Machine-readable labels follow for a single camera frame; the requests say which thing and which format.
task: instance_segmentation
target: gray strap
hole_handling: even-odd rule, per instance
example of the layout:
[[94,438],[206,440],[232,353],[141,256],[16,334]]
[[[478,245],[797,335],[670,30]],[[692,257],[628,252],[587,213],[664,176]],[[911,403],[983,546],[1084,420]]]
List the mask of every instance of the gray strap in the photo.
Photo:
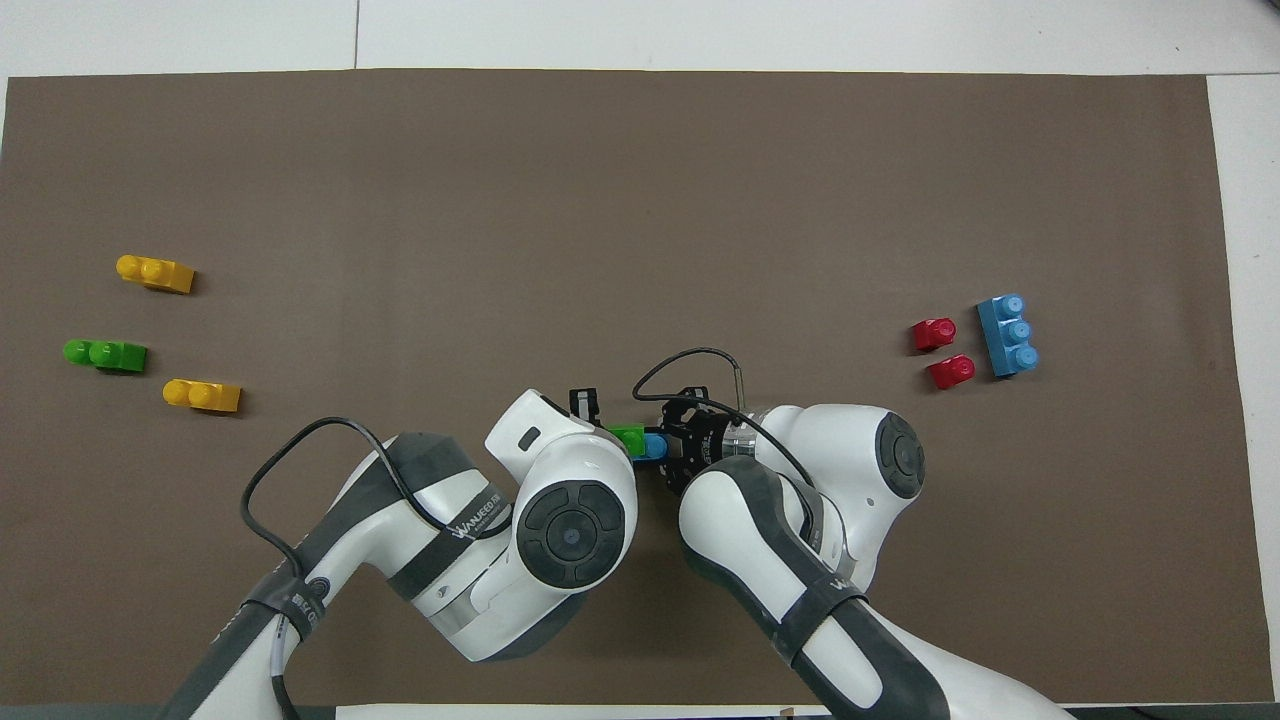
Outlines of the gray strap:
[[401,597],[412,602],[471,547],[476,536],[497,523],[507,507],[507,498],[502,497],[502,492],[493,484],[485,486],[484,491],[449,520],[447,532],[431,538],[426,547],[394,575],[387,578],[387,582]]
[[773,648],[778,651],[788,667],[795,662],[800,648],[809,642],[809,637],[831,615],[831,611],[841,602],[854,597],[867,600],[861,589],[835,573],[809,583],[809,587],[796,598],[773,632]]
[[250,602],[283,614],[303,641],[311,635],[324,618],[324,602],[311,592],[306,583],[284,570],[276,570],[262,578],[250,591],[241,606]]
[[791,483],[796,495],[800,496],[800,506],[804,509],[804,523],[800,525],[800,539],[812,547],[814,552],[822,555],[822,529],[826,527],[822,518],[822,496],[818,495],[817,489],[805,484],[804,480],[792,480],[787,475],[781,477],[785,482]]

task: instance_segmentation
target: red block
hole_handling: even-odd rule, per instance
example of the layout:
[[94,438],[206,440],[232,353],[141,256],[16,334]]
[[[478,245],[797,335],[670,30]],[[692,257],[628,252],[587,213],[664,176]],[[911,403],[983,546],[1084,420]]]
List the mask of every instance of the red block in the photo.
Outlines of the red block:
[[933,375],[933,384],[938,386],[938,389],[947,389],[973,377],[973,360],[968,355],[952,355],[929,365],[929,374]]
[[924,352],[951,345],[951,341],[956,338],[956,324],[951,322],[951,318],[920,320],[911,331],[915,333],[915,348]]

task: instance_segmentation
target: blue block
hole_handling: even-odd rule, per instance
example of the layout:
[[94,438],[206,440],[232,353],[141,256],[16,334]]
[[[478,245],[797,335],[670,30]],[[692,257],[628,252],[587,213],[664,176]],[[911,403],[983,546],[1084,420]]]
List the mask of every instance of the blue block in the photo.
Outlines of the blue block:
[[644,455],[632,455],[632,462],[662,460],[667,456],[667,438],[658,433],[644,434]]
[[982,334],[987,336],[987,354],[997,378],[1005,378],[1039,364],[1039,352],[1032,347],[1032,324],[1023,319],[1023,296],[1001,295],[978,304]]

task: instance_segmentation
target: logo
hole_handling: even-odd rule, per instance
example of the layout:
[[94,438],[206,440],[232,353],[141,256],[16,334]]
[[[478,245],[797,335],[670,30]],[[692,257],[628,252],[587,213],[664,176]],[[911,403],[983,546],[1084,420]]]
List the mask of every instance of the logo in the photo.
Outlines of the logo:
[[315,609],[312,609],[306,601],[302,600],[301,594],[293,593],[293,597],[289,598],[289,602],[297,606],[297,609],[301,610],[303,615],[306,615],[307,623],[311,623],[312,628],[315,628],[320,623],[320,615],[317,615]]
[[466,539],[476,539],[475,536],[471,534],[471,532],[475,530],[476,528],[483,529],[483,528],[488,527],[489,525],[489,516],[493,515],[494,511],[500,511],[506,506],[507,506],[507,502],[502,498],[502,493],[498,492],[498,491],[494,491],[493,495],[489,496],[489,500],[485,501],[485,503],[481,505],[480,509],[476,510],[474,515],[471,515],[470,518],[467,518],[465,521],[460,523],[458,525],[453,525],[453,527],[448,528],[449,534],[452,534],[453,537],[456,537],[458,539],[463,539],[463,538],[466,538]]

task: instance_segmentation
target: yellow block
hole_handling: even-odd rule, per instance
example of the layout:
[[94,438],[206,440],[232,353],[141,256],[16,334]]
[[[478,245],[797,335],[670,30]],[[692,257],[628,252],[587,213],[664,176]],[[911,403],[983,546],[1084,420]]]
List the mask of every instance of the yellow block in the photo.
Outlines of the yellow block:
[[164,384],[164,401],[179,407],[234,413],[239,407],[239,386],[174,378]]
[[131,283],[183,295],[191,292],[191,281],[196,277],[196,270],[180,263],[141,255],[120,255],[115,261],[115,272],[120,274],[120,279]]

